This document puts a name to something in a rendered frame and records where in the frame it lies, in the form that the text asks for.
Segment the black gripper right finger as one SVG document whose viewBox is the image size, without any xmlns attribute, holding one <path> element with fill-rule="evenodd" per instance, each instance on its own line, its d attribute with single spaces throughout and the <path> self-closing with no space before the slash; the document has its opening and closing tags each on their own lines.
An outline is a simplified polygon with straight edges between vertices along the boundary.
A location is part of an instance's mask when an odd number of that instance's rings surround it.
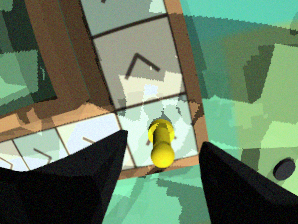
<svg viewBox="0 0 298 224">
<path fill-rule="evenodd" d="M 198 157 L 210 224 L 298 224 L 298 196 L 204 141 Z"/>
</svg>

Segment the yellow game pawn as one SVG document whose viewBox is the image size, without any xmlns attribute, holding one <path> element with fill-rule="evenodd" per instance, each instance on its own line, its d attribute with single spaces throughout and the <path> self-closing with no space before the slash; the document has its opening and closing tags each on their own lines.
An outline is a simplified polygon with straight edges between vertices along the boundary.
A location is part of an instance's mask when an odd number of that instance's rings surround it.
<svg viewBox="0 0 298 224">
<path fill-rule="evenodd" d="M 158 119 L 154 120 L 149 125 L 148 137 L 150 143 L 153 144 L 152 152 L 150 152 L 150 159 L 158 168 L 168 168 L 172 165 L 176 152 L 172 148 L 172 141 L 174 140 L 174 128 L 172 123 L 168 120 Z"/>
</svg>

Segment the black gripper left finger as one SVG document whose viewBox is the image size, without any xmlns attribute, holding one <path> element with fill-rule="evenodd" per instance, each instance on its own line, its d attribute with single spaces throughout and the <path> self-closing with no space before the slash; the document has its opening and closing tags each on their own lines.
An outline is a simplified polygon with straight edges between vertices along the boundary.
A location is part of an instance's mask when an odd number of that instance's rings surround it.
<svg viewBox="0 0 298 224">
<path fill-rule="evenodd" d="M 102 224 L 126 141 L 120 129 L 31 171 L 0 167 L 0 224 Z"/>
</svg>

